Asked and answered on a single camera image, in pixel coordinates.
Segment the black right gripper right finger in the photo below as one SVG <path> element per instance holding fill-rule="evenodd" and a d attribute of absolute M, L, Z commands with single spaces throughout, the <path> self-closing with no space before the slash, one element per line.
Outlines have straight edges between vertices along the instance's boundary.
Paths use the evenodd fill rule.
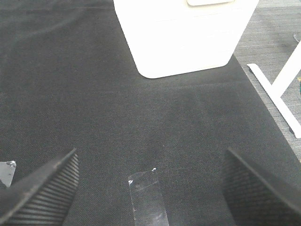
<path fill-rule="evenodd" d="M 301 224 L 301 191 L 233 148 L 225 151 L 222 194 L 237 226 Z"/>

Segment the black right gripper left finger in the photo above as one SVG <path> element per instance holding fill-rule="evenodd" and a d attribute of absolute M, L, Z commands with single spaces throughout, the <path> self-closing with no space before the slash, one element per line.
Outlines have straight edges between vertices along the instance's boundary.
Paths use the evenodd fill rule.
<path fill-rule="evenodd" d="M 2 226 L 61 226 L 79 185 L 76 148 L 55 158 L 0 192 Z"/>

